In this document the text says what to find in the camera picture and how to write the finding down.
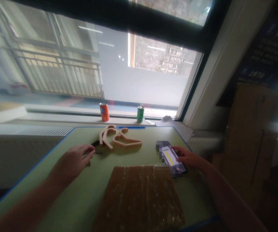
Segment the dark poster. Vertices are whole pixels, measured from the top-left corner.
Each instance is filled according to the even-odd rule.
[[[237,83],[278,86],[278,1],[234,72],[217,106],[232,105]]]

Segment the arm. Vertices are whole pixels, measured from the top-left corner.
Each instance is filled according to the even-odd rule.
[[[205,159],[183,147],[172,147],[178,150],[178,162],[183,162],[192,168],[200,170],[212,193],[215,205],[223,223],[230,231],[262,231],[267,229],[246,205],[234,189],[216,168]]]
[[[0,231],[33,231],[59,194],[81,173],[95,153],[88,144],[69,149],[48,177],[0,218]],[[82,158],[84,152],[90,153]]]

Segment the balcony railing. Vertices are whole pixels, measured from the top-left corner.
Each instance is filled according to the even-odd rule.
[[[8,50],[32,91],[104,98],[98,63],[22,49]]]

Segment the green soda can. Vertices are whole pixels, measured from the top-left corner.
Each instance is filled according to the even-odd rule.
[[[137,112],[137,123],[143,122],[143,113],[144,113],[144,107],[138,106],[138,112]]]

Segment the phone screen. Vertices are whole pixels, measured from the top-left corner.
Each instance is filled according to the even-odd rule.
[[[187,172],[186,167],[181,162],[176,161],[178,156],[171,148],[170,143],[167,141],[162,144],[162,156],[165,159],[167,165],[170,167],[174,176],[175,174]]]

